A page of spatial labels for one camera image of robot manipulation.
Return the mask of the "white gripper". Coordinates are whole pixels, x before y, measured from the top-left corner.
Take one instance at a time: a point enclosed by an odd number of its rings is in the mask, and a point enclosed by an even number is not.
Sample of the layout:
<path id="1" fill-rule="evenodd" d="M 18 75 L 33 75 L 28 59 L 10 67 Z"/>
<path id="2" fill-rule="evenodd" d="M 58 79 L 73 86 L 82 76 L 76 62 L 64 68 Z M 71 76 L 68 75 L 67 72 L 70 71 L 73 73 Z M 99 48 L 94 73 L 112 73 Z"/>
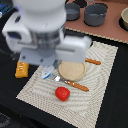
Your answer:
<path id="1" fill-rule="evenodd" d="M 63 28 L 54 32 L 36 33 L 24 26 L 15 12 L 3 27 L 9 49 L 19 53 L 19 60 L 32 65 L 53 65 L 56 60 L 83 63 L 92 40 L 88 36 L 64 35 Z"/>

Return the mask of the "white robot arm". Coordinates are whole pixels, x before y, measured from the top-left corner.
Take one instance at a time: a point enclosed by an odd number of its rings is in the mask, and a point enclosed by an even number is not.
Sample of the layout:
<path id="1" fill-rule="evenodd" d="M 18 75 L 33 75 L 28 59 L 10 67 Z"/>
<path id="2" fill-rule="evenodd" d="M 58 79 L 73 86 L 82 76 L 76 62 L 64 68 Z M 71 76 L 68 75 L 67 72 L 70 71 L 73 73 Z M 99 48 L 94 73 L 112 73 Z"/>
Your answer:
<path id="1" fill-rule="evenodd" d="M 65 35 L 65 0 L 12 0 L 17 12 L 3 27 L 9 49 L 19 60 L 50 66 L 56 60 L 83 63 L 91 39 Z"/>

